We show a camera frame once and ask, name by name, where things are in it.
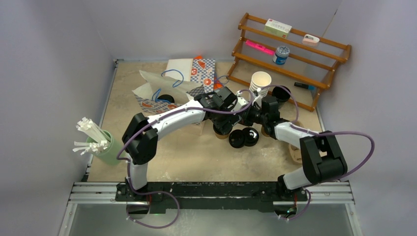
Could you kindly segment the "black lid stack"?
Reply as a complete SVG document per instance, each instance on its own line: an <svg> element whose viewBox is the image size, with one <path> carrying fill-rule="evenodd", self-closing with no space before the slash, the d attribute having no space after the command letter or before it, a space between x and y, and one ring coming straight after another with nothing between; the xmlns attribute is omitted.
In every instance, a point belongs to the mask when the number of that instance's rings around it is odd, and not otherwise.
<svg viewBox="0 0 417 236"><path fill-rule="evenodd" d="M245 146L252 147L257 144L257 142L259 141L259 133L255 128L247 127L244 128L242 131L245 137Z"/></svg>
<svg viewBox="0 0 417 236"><path fill-rule="evenodd" d="M242 148L245 144L245 134L242 130L234 130L229 135L229 144L233 148Z"/></svg>

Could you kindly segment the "checkered paper bag blue handles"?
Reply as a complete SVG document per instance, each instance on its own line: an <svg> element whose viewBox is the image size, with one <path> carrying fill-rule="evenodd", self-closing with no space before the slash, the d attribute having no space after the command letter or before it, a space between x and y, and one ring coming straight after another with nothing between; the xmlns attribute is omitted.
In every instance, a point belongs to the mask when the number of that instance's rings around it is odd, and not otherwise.
<svg viewBox="0 0 417 236"><path fill-rule="evenodd" d="M132 92L142 111L157 115L193 100L195 95L205 92L201 83L177 80L167 72L162 74L140 70L145 83Z"/></svg>

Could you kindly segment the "brown paper cup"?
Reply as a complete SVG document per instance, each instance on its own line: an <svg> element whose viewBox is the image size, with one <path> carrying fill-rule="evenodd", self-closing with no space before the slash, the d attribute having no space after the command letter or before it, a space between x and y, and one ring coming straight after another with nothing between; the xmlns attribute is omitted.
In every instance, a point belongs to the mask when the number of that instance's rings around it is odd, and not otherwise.
<svg viewBox="0 0 417 236"><path fill-rule="evenodd" d="M262 126L261 132L265 137L271 137L272 129L268 126Z"/></svg>
<svg viewBox="0 0 417 236"><path fill-rule="evenodd" d="M226 138L228 138L228 137L229 137L229 134L225 134L225 135L223 135L223 134L218 134L218 133L215 133L215 136L216 136L218 139L224 140L224 139L226 139Z"/></svg>

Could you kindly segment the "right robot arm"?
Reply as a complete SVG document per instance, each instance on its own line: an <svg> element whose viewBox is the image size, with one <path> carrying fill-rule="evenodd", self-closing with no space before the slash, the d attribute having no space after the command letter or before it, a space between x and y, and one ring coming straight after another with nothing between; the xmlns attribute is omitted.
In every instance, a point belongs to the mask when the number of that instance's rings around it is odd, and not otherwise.
<svg viewBox="0 0 417 236"><path fill-rule="evenodd" d="M347 173L348 166L338 141L331 132L315 133L281 117L278 103L271 97L262 99L262 105L253 104L241 114L241 124L256 123L271 138L297 147L302 167L277 179L276 193L282 200L290 199L296 189L321 183Z"/></svg>

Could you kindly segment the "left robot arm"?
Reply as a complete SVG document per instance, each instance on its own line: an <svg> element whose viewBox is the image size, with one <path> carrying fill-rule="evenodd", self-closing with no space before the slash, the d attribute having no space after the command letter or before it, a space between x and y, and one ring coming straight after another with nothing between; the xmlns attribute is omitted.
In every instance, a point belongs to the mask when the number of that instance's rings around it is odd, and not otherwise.
<svg viewBox="0 0 417 236"><path fill-rule="evenodd" d="M195 96L187 103L152 116L136 114L122 136L123 151L127 153L127 194L134 201L145 198L148 163L155 157L157 144L166 135L194 123L207 119L215 126L220 135L228 134L239 122L239 114L245 111L251 102L233 93L227 87L218 91Z"/></svg>

